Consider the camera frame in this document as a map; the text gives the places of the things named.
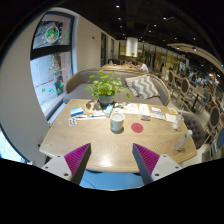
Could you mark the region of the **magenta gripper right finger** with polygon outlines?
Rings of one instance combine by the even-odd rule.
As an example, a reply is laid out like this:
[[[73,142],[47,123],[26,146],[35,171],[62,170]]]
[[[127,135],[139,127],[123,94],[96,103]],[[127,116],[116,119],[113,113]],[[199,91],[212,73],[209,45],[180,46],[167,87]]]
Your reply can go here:
[[[145,185],[152,183],[152,172],[160,156],[157,153],[136,143],[133,144],[132,153],[136,160],[143,183]]]

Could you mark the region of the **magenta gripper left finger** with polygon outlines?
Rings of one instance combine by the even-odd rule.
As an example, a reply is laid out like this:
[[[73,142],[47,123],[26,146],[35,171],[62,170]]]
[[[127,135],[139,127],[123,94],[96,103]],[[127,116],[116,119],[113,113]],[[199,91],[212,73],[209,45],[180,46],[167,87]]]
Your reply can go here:
[[[90,155],[91,144],[87,143],[64,156],[65,161],[72,173],[72,183],[75,183],[76,185],[80,184]]]

